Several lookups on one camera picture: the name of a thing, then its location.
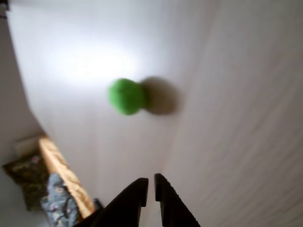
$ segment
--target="white floor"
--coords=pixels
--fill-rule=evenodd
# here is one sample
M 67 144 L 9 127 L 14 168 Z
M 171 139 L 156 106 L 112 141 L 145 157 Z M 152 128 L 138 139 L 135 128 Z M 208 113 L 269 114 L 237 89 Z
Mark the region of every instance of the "white floor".
M 303 224 L 303 1 L 11 0 L 32 111 L 92 197 L 163 173 L 207 227 Z M 170 115 L 125 117 L 115 78 L 157 76 Z

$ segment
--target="patterned cloth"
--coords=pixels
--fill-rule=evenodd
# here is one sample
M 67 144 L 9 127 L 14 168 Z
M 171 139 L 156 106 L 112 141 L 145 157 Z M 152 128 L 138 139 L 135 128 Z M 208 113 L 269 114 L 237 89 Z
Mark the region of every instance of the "patterned cloth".
M 41 205 L 55 227 L 72 227 L 82 220 L 75 199 L 58 174 L 50 175 L 47 190 Z
M 49 174 L 41 155 L 6 164 L 3 170 L 21 187 L 27 210 L 42 210 L 40 199 L 47 195 Z

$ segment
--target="white wall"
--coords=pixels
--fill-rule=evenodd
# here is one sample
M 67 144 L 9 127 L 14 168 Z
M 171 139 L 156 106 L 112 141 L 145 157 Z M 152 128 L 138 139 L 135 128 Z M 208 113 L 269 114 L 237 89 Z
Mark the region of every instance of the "white wall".
M 4 227 L 50 227 L 43 212 L 27 212 L 22 202 L 14 202 L 0 209 L 0 225 Z
M 6 20 L 0 19 L 0 165 L 14 161 L 13 142 L 41 133 L 31 114 L 22 87 Z M 7 206 L 21 191 L 1 170 L 0 207 Z
M 302 0 L 12 0 L 31 107 L 93 197 L 164 173 L 201 226 L 303 225 Z M 180 109 L 118 114 L 118 77 L 168 80 Z

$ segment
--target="blue patterned fabric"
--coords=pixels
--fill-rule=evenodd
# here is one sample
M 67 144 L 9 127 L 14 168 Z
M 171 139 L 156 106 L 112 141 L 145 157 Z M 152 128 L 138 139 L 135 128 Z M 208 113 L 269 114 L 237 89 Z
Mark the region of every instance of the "blue patterned fabric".
M 72 227 L 82 220 L 75 199 L 58 174 L 50 175 L 47 190 L 41 205 L 55 227 Z

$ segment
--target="green ball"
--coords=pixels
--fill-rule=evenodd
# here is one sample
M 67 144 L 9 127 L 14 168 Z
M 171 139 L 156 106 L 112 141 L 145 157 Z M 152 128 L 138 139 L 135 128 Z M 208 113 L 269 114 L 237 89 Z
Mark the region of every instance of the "green ball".
M 140 84 L 118 79 L 109 88 L 109 101 L 120 113 L 132 115 L 146 106 L 146 94 Z

